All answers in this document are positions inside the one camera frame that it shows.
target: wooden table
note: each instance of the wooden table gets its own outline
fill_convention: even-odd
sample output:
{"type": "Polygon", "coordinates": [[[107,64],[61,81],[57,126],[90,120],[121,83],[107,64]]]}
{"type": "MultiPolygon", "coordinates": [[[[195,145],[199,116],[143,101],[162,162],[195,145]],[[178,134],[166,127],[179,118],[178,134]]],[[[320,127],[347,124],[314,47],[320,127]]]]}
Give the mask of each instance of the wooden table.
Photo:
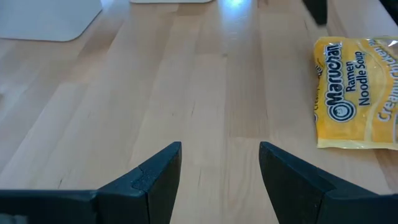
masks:
{"type": "Polygon", "coordinates": [[[277,223],[258,164],[270,141],[398,192],[397,151],[316,148],[313,43],[398,35],[377,0],[329,5],[317,27],[299,0],[103,0],[72,42],[0,40],[0,187],[95,189],[181,141],[172,223],[277,223]]]}

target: light wood surface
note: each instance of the light wood surface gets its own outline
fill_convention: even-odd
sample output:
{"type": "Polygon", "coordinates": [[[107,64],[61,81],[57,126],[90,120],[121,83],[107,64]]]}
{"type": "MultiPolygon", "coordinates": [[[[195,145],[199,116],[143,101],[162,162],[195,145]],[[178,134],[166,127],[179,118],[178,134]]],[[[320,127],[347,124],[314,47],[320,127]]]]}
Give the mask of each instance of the light wood surface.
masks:
{"type": "Polygon", "coordinates": [[[317,27],[299,0],[103,0],[72,42],[0,39],[0,188],[95,189],[182,141],[172,223],[277,223],[258,164],[270,141],[398,192],[397,151],[316,148],[314,42],[398,34],[377,0],[329,4],[317,27]]]}

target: wooden tabletop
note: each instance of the wooden tabletop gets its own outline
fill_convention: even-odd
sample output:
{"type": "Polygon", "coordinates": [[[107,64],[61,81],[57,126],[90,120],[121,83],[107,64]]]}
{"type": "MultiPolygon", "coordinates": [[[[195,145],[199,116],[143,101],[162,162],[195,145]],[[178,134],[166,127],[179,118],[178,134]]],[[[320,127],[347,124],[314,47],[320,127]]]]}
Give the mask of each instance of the wooden tabletop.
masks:
{"type": "Polygon", "coordinates": [[[398,152],[317,149],[312,49],[325,35],[398,35],[378,0],[129,4],[102,0],[65,43],[0,40],[0,188],[95,189],[173,141],[172,223],[277,223],[260,141],[379,194],[398,152]]]}

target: white object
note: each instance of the white object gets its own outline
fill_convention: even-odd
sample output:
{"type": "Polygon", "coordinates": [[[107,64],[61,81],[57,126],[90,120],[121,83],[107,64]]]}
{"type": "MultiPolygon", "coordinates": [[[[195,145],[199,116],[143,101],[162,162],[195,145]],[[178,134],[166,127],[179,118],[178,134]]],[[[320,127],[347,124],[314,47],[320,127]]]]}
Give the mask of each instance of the white object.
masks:
{"type": "Polygon", "coordinates": [[[100,0],[0,0],[0,37],[73,40],[101,10],[100,0]]]}
{"type": "Polygon", "coordinates": [[[212,0],[130,0],[132,3],[206,3],[212,0]]]}

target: plastic wrapper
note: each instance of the plastic wrapper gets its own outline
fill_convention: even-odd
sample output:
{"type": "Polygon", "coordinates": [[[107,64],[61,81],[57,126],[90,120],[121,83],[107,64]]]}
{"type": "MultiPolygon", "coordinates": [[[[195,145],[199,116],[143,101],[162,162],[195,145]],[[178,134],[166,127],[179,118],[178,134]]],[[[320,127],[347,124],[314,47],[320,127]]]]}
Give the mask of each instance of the plastic wrapper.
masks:
{"type": "Polygon", "coordinates": [[[398,37],[323,37],[314,56],[318,147],[398,150],[398,37]]]}

